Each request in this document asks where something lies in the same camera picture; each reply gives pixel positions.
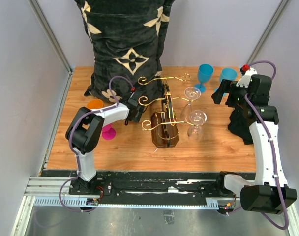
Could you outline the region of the clear wine glass front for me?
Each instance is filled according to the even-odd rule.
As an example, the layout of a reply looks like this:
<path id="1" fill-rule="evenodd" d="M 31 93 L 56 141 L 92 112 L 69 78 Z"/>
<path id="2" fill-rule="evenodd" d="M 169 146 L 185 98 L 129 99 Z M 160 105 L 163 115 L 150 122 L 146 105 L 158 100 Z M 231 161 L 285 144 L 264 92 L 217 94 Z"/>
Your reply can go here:
<path id="1" fill-rule="evenodd" d="M 202 110 L 194 110 L 189 116 L 189 123 L 192 126 L 189 127 L 187 135 L 191 141 L 199 141 L 203 136 L 203 125 L 207 121 L 207 115 Z"/>

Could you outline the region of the orange plastic wine glass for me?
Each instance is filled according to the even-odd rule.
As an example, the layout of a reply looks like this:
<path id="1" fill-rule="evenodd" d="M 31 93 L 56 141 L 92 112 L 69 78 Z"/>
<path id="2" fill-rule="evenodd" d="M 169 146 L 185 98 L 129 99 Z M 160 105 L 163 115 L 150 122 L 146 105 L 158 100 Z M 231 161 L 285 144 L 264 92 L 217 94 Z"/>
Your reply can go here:
<path id="1" fill-rule="evenodd" d="M 100 108 L 104 107 L 104 103 L 100 99 L 93 99 L 86 105 L 86 107 L 91 110 L 92 109 L 100 109 Z"/>

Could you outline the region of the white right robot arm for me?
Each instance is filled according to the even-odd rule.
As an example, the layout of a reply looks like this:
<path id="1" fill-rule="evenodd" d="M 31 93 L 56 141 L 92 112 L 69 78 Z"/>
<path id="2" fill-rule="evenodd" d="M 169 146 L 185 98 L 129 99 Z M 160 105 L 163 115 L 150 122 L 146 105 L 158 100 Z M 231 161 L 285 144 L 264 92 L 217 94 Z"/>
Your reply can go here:
<path id="1" fill-rule="evenodd" d="M 233 172 L 220 172 L 215 184 L 216 193 L 225 197 L 229 193 L 240 199 L 243 210 L 281 214 L 297 199 L 297 191 L 288 187 L 282 170 L 278 148 L 279 119 L 275 106 L 270 106 L 269 91 L 272 79 L 254 74 L 246 82 L 222 80 L 211 96 L 220 104 L 228 94 L 228 107 L 241 107 L 253 140 L 256 175 L 253 183 Z"/>

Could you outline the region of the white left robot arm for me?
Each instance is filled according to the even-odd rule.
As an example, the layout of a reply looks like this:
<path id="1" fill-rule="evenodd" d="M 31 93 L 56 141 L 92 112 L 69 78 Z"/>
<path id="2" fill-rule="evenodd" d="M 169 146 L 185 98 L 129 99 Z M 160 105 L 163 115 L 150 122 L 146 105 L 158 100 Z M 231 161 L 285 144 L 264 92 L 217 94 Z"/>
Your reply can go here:
<path id="1" fill-rule="evenodd" d="M 102 129 L 120 120 L 125 121 L 125 125 L 139 122 L 144 110 L 144 106 L 138 101 L 141 96 L 143 92 L 137 90 L 117 104 L 92 110 L 81 107 L 78 110 L 65 134 L 76 158 L 77 177 L 72 181 L 72 185 L 79 186 L 77 192 L 88 195 L 96 192 L 93 150 L 99 142 Z"/>

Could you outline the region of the blue plastic wine glass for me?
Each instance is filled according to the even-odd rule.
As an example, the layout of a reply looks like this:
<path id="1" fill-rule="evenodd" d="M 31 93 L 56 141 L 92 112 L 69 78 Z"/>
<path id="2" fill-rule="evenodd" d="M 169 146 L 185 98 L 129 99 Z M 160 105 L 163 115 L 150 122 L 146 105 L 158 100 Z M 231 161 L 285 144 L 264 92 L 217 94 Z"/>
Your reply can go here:
<path id="1" fill-rule="evenodd" d="M 206 91 L 204 83 L 208 82 L 211 79 L 213 72 L 214 68 L 211 65 L 201 64 L 197 73 L 199 83 L 195 84 L 194 87 L 199 89 L 201 93 L 204 93 Z"/>

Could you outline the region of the clear wine glass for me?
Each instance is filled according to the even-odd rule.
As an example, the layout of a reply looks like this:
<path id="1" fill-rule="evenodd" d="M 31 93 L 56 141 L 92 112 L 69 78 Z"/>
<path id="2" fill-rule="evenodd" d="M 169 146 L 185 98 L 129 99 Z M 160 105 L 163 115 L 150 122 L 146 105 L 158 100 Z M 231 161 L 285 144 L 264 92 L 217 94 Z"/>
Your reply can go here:
<path id="1" fill-rule="evenodd" d="M 199 141 L 203 136 L 203 125 L 207 121 L 207 115 L 202 110 L 194 110 L 189 116 L 189 123 L 192 126 L 189 127 L 187 135 L 191 141 Z"/>
<path id="2" fill-rule="evenodd" d="M 185 105 L 181 112 L 181 119 L 184 121 L 189 121 L 189 116 L 191 114 L 192 110 L 192 103 L 200 98 L 201 92 L 197 87 L 187 87 L 184 90 L 184 95 L 188 101 L 188 103 Z"/>

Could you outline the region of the magenta plastic wine glass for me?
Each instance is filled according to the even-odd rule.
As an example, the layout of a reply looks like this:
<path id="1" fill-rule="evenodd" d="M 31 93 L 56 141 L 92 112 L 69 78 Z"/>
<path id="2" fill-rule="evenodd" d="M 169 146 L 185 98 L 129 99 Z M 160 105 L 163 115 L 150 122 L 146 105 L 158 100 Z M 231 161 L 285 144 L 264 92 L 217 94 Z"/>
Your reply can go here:
<path id="1" fill-rule="evenodd" d="M 112 124 L 108 124 L 102 128 L 102 137 L 105 140 L 111 140 L 116 136 L 116 131 Z"/>

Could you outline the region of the teal plastic wine glass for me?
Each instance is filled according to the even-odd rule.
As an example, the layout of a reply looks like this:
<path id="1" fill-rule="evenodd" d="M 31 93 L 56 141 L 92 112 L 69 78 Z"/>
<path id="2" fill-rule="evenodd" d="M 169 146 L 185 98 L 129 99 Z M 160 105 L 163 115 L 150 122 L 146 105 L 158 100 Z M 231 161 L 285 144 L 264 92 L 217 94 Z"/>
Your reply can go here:
<path id="1" fill-rule="evenodd" d="M 219 77 L 219 83 L 221 83 L 224 79 L 234 81 L 237 78 L 237 71 L 233 68 L 226 67 L 221 71 Z"/>

